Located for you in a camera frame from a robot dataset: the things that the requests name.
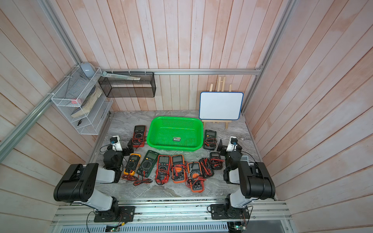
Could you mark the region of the dark red DT9205A multimeter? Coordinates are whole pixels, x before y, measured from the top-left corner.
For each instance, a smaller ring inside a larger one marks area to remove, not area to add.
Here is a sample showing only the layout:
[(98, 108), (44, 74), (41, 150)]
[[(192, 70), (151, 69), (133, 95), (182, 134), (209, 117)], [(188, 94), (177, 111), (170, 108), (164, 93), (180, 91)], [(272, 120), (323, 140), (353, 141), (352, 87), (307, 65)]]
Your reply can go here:
[(144, 147), (146, 141), (146, 126), (136, 125), (132, 137), (132, 145), (134, 148)]

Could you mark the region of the orange multimeter front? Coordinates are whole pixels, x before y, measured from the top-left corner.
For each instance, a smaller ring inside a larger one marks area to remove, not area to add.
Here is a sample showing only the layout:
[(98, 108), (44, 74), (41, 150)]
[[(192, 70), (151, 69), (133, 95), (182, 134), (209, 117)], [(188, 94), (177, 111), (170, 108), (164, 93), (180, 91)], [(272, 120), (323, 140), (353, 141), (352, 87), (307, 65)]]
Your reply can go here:
[(199, 162), (190, 162), (187, 164), (188, 177), (186, 186), (194, 193), (202, 193), (204, 187), (204, 176), (202, 174), (201, 165)]

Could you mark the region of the red Delixi multimeter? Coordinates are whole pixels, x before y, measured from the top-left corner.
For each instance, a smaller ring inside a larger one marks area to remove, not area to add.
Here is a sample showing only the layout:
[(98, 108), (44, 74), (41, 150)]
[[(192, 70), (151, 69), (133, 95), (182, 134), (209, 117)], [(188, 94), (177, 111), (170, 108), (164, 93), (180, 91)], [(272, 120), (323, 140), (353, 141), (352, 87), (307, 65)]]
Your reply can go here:
[(170, 178), (171, 157), (169, 155), (159, 155), (155, 181), (158, 185), (164, 185)]

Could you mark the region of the orange Victor multimeter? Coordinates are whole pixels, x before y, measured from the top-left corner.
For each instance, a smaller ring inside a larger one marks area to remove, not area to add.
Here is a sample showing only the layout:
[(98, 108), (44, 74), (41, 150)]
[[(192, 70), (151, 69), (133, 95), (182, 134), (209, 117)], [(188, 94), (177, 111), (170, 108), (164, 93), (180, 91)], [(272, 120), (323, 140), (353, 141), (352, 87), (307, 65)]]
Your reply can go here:
[(187, 167), (183, 155), (174, 155), (171, 158), (171, 174), (174, 183), (183, 183), (187, 179)]

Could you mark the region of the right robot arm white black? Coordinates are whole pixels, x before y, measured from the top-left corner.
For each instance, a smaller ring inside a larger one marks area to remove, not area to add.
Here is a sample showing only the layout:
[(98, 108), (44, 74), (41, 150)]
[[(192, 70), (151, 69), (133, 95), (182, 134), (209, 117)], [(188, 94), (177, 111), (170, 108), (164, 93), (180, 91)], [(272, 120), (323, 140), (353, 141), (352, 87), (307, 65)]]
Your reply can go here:
[(254, 200), (275, 197), (275, 185), (265, 164), (257, 162), (252, 155), (244, 152), (236, 137), (230, 137), (227, 146), (220, 141), (217, 151), (225, 157), (224, 180), (228, 184), (240, 186), (225, 199), (223, 209), (227, 216), (238, 213)]

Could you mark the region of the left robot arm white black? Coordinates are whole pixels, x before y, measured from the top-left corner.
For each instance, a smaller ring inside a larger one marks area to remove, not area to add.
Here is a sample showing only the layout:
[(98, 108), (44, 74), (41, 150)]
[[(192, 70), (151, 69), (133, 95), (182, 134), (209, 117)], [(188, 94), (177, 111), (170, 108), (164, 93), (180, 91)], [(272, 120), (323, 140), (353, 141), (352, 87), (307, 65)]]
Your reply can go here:
[(99, 214), (119, 216), (118, 200), (95, 188), (97, 183), (118, 183), (123, 173), (123, 159), (134, 152), (133, 143), (127, 147), (104, 152), (104, 167), (98, 163), (73, 164), (67, 169), (54, 189), (57, 202), (78, 203), (93, 208)]

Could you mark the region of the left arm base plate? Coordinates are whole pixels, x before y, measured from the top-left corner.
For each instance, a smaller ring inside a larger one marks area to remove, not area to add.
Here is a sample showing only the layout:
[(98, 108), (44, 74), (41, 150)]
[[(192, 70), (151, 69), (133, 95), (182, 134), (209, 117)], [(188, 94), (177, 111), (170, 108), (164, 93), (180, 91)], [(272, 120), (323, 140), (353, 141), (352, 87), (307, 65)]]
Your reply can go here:
[(118, 206), (108, 211), (99, 211), (94, 217), (94, 222), (132, 222), (135, 209), (135, 206)]

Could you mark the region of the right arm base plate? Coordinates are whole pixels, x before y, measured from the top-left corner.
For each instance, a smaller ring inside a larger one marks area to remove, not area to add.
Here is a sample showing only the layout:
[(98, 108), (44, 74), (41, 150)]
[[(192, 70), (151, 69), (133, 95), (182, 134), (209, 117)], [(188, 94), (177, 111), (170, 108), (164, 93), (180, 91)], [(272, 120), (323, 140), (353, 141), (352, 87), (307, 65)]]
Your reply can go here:
[(228, 207), (225, 204), (212, 204), (207, 208), (214, 220), (222, 219), (249, 219), (250, 210), (248, 208), (239, 209)]

